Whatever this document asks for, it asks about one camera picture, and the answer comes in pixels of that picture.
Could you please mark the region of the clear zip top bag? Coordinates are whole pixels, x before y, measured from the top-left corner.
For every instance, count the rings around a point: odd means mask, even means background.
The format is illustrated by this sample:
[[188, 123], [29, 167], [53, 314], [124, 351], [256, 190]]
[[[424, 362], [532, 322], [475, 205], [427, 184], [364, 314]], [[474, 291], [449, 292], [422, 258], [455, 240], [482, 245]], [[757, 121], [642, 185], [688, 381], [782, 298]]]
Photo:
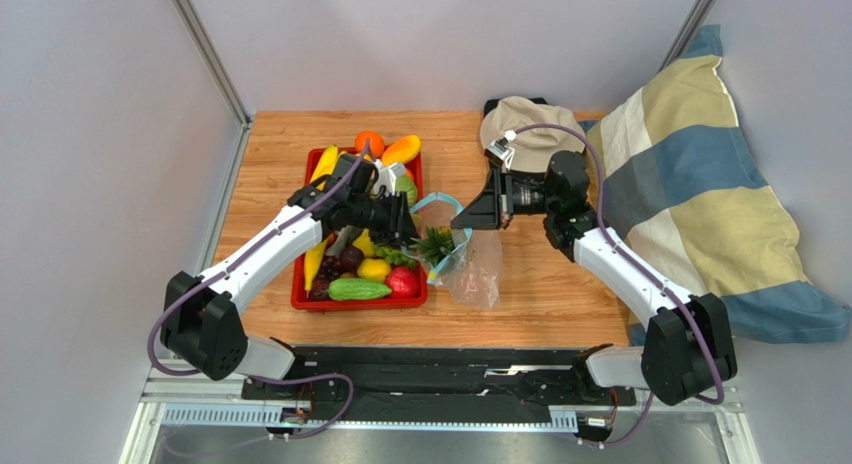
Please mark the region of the clear zip top bag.
[[419, 237], [403, 253], [421, 264], [429, 285], [447, 291], [454, 302], [493, 310], [500, 302], [502, 245], [484, 231], [452, 229], [451, 220], [462, 210], [445, 193], [420, 199], [411, 210]]

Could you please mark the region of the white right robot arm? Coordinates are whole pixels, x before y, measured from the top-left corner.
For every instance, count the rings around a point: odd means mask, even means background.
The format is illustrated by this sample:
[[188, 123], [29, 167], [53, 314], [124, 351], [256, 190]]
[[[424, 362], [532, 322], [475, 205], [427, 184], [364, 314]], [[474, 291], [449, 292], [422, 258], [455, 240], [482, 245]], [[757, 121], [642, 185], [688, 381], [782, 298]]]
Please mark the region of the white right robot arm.
[[645, 330], [642, 345], [604, 344], [581, 352], [572, 368], [582, 385], [646, 389], [667, 405], [705, 397], [711, 389], [722, 395], [738, 372], [722, 300], [675, 284], [618, 238], [589, 202], [582, 154], [559, 151], [543, 174], [525, 175], [511, 170], [511, 153], [499, 146], [485, 150], [484, 188], [451, 226], [498, 230], [517, 214], [541, 214], [550, 245], [629, 307]]

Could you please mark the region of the orange toy pineapple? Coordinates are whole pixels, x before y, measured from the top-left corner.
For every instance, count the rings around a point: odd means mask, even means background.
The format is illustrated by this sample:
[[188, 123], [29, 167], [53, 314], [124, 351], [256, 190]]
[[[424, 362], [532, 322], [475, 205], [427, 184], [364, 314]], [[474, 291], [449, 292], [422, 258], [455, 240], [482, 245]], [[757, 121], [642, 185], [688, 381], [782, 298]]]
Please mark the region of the orange toy pineapple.
[[449, 226], [426, 226], [419, 239], [406, 249], [406, 254], [427, 267], [437, 267], [444, 261], [458, 259], [463, 246], [461, 231]]

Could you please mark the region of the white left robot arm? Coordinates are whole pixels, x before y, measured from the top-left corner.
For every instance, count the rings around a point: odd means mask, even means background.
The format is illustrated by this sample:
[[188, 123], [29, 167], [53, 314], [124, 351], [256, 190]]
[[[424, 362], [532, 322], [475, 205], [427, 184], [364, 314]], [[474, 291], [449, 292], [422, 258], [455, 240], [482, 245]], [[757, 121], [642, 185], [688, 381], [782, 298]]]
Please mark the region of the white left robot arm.
[[283, 379], [296, 361], [294, 351], [271, 338], [248, 335], [242, 315], [292, 262], [347, 226], [368, 230], [382, 244], [417, 238], [407, 197], [394, 188], [405, 174], [400, 163], [343, 154], [330, 175], [297, 190], [235, 253], [197, 276], [173, 276], [148, 342], [160, 342], [189, 364], [187, 376]]

